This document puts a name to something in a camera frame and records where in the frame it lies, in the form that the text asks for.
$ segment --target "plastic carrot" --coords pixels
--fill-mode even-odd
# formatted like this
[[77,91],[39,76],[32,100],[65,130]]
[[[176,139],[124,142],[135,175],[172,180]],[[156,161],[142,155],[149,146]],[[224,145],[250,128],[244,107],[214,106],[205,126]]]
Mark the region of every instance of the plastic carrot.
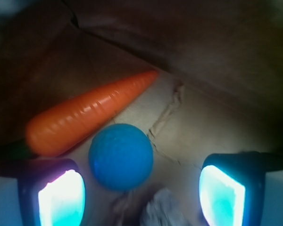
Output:
[[33,152],[57,156],[85,139],[137,98],[158,76],[149,71],[104,85],[34,117],[26,126]]

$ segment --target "blue ball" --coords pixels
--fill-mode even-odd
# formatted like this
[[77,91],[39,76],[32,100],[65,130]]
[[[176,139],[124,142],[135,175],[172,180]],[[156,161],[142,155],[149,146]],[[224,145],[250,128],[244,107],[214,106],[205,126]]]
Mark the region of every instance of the blue ball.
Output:
[[131,190],[142,184],[152,171],[151,142],[135,126],[108,126],[92,140],[89,165],[105,187],[116,191]]

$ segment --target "ball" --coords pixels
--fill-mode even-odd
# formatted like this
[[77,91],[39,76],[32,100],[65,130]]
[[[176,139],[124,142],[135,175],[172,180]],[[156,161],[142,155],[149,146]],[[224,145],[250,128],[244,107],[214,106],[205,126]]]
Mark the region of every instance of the ball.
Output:
[[135,126],[108,126],[92,140],[89,165],[96,179],[106,188],[131,190],[141,185],[152,171],[151,142]]

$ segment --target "glowing light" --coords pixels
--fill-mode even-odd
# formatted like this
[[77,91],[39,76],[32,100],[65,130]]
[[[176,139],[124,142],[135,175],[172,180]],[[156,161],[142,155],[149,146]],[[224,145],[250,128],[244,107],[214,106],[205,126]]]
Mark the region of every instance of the glowing light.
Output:
[[73,169],[38,193],[41,226],[78,226],[85,208],[85,185]]
[[241,226],[245,186],[216,166],[202,169],[199,180],[202,212],[212,226]]

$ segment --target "cardboard surface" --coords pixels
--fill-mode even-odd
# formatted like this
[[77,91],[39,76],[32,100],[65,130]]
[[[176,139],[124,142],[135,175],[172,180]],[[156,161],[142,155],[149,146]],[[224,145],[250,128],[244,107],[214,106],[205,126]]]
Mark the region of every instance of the cardboard surface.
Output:
[[[23,138],[28,120],[57,103],[157,69],[157,81],[105,125],[129,123],[149,135],[155,162],[145,184],[129,194],[98,184],[88,163],[94,134],[60,157],[75,160],[86,183],[82,225],[138,225],[143,206],[164,186],[193,225],[205,225],[198,199],[203,160],[210,153],[283,145],[283,77],[277,76],[283,69],[274,73],[283,55],[276,55],[271,69],[270,52],[257,52],[277,49],[271,42],[280,38],[266,36],[279,27],[267,24],[247,48],[264,17],[239,21],[256,18],[258,5],[192,1],[186,7],[181,1],[173,8],[175,1],[167,1],[163,11],[157,1],[126,2],[44,0],[15,18],[0,48],[0,144]],[[253,11],[244,14],[244,8]]]

